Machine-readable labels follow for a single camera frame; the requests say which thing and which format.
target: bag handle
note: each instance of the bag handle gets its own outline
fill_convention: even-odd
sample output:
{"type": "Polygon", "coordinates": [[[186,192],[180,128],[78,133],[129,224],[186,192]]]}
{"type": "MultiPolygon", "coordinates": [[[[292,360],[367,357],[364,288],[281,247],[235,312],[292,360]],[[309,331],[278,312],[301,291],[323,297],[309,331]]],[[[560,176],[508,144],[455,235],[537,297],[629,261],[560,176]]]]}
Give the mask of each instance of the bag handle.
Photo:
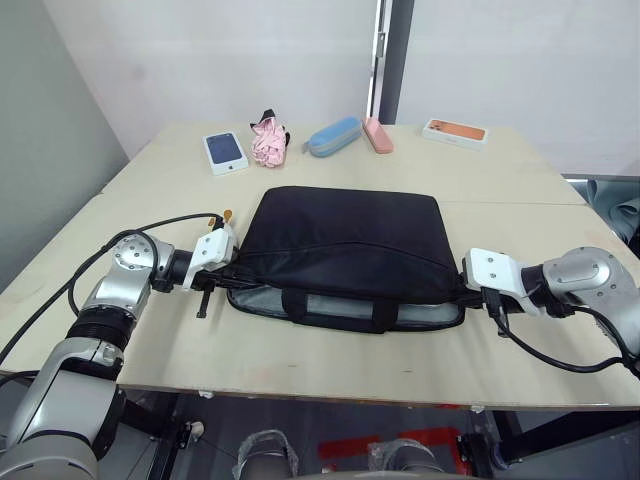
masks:
{"type": "MultiPolygon", "coordinates": [[[[304,290],[293,288],[282,289],[282,308],[287,317],[294,323],[310,325],[307,318],[307,300],[308,295],[304,290]]],[[[400,305],[397,302],[389,300],[376,300],[373,302],[373,310],[371,312],[371,328],[367,329],[371,333],[384,333],[393,328],[398,321],[398,309],[400,305]]]]}

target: floor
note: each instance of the floor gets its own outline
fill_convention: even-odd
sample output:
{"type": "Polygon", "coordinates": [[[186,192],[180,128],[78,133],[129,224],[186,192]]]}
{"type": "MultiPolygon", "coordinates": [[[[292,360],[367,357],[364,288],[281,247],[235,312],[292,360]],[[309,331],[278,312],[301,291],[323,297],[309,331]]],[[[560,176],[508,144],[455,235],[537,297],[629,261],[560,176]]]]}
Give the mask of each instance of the floor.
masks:
{"type": "MultiPolygon", "coordinates": [[[[0,438],[9,426],[26,386],[9,384],[0,391],[0,438]]],[[[138,398],[139,392],[131,397],[138,398]]],[[[483,430],[497,435],[491,414],[466,410],[407,408],[397,406],[323,403],[276,399],[214,397],[210,400],[182,395],[178,409],[185,419],[205,424],[201,440],[178,454],[173,480],[233,480],[232,468],[242,441],[256,431],[283,431],[300,459],[300,474],[319,473],[324,465],[340,470],[366,469],[365,455],[321,460],[317,447],[323,442],[378,435],[391,440],[399,432],[424,428],[453,427],[461,432],[483,430]]],[[[548,422],[561,413],[519,412],[523,430],[548,422]]],[[[143,480],[153,460],[157,443],[126,425],[118,429],[116,441],[100,462],[101,480],[143,480]]],[[[640,427],[527,459],[507,471],[496,471],[506,479],[640,479],[640,427]]],[[[434,453],[446,470],[453,468],[448,450],[434,453]]]]}

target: red floor marking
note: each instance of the red floor marking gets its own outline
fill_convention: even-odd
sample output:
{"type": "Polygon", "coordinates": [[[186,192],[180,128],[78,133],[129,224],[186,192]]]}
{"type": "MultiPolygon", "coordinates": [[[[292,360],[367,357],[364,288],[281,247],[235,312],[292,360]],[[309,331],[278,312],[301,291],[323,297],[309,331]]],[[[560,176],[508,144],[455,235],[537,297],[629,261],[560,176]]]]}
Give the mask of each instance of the red floor marking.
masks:
{"type": "Polygon", "coordinates": [[[370,443],[380,441],[378,435],[361,438],[347,438],[336,440],[335,442],[324,442],[318,445],[318,457],[321,460],[328,458],[355,457],[356,455],[367,455],[367,447],[370,443]]]}
{"type": "Polygon", "coordinates": [[[469,465],[462,461],[458,451],[457,437],[460,431],[456,428],[427,428],[423,430],[409,430],[398,434],[398,438],[412,438],[420,442],[425,447],[436,445],[449,445],[449,451],[456,466],[456,472],[461,475],[471,475],[469,465]]]}

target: wooden table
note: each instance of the wooden table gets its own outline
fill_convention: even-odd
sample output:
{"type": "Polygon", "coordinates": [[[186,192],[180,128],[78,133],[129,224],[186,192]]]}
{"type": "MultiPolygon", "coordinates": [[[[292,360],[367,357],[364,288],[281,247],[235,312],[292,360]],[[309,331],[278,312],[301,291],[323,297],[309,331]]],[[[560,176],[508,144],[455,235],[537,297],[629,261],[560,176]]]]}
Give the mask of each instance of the wooden table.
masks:
{"type": "MultiPolygon", "coordinates": [[[[458,261],[474,246],[537,264],[576,246],[593,245],[615,254],[640,283],[640,262],[512,130],[493,129],[487,151],[476,153],[423,140],[413,128],[394,127],[389,128],[396,145],[393,155],[374,154],[362,139],[332,157],[317,159],[299,149],[306,132],[313,129],[304,134],[292,129],[295,140],[283,169],[252,165],[213,177],[201,137],[228,129],[228,125],[175,126],[148,145],[0,295],[0,343],[116,231],[230,208],[242,238],[263,192],[287,184],[433,194],[458,261]]],[[[248,150],[250,135],[244,132],[239,137],[248,150]]],[[[190,250],[206,229],[206,221],[191,220],[153,234],[190,250]]],[[[109,261],[102,259],[79,282],[79,301],[107,271],[109,261]]],[[[378,336],[244,314],[223,295],[216,291],[207,318],[197,319],[199,294],[153,293],[126,350],[120,383],[147,389],[411,405],[571,409],[640,405],[640,382],[624,368],[614,366],[589,375],[555,369],[498,337],[483,311],[468,312],[463,325],[449,330],[378,336]]],[[[66,302],[59,301],[2,368],[38,368],[72,321],[66,302]]],[[[566,361],[595,363],[616,354],[613,344],[585,316],[556,320],[514,315],[511,323],[533,346],[566,361]]]]}

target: smartphone box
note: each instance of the smartphone box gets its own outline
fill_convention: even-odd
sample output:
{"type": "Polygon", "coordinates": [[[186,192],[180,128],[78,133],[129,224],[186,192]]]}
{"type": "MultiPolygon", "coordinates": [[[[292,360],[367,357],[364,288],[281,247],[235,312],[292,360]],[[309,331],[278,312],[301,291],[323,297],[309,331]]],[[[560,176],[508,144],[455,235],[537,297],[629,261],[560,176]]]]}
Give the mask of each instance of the smartphone box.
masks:
{"type": "Polygon", "coordinates": [[[422,136],[429,140],[481,151],[489,140],[489,130],[432,118],[422,129],[422,136]]]}

